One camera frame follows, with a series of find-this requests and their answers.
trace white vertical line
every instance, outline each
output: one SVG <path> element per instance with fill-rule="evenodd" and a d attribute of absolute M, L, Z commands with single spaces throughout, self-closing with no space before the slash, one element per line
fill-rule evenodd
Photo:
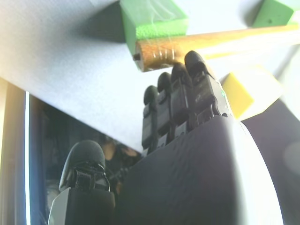
<path fill-rule="evenodd" d="M 25 93 L 25 206 L 26 225 L 31 225 L 29 190 L 29 92 Z"/>

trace green cube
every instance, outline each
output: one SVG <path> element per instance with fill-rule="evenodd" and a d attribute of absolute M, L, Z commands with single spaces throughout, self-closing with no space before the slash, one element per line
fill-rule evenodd
<path fill-rule="evenodd" d="M 132 54 L 135 42 L 185 35 L 187 15 L 172 0 L 121 0 L 125 39 Z"/>
<path fill-rule="evenodd" d="M 252 26 L 285 26 L 298 23 L 299 19 L 299 0 L 265 0 Z"/>

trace wooden dowel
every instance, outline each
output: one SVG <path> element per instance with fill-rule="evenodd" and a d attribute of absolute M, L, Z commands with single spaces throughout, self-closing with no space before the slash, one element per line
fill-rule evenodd
<path fill-rule="evenodd" d="M 137 41 L 134 59 L 142 71 L 150 71 L 184 62 L 184 56 L 191 50 L 206 59 L 214 59 L 296 44 L 300 44 L 299 27 L 287 25 Z"/>

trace wooden rod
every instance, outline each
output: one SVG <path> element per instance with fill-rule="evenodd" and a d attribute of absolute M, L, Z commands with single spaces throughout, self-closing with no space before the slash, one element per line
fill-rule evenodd
<path fill-rule="evenodd" d="M 175 36 L 136 42 L 134 60 L 143 72 L 184 62 L 191 50 L 214 59 L 255 49 L 300 44 L 298 25 Z"/>

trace back of robotic hand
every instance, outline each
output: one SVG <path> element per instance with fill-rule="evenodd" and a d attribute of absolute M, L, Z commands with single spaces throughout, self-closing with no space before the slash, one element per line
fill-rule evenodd
<path fill-rule="evenodd" d="M 265 162 L 200 55 L 163 73 L 144 104 L 144 159 L 125 180 L 115 224 L 283 224 Z"/>

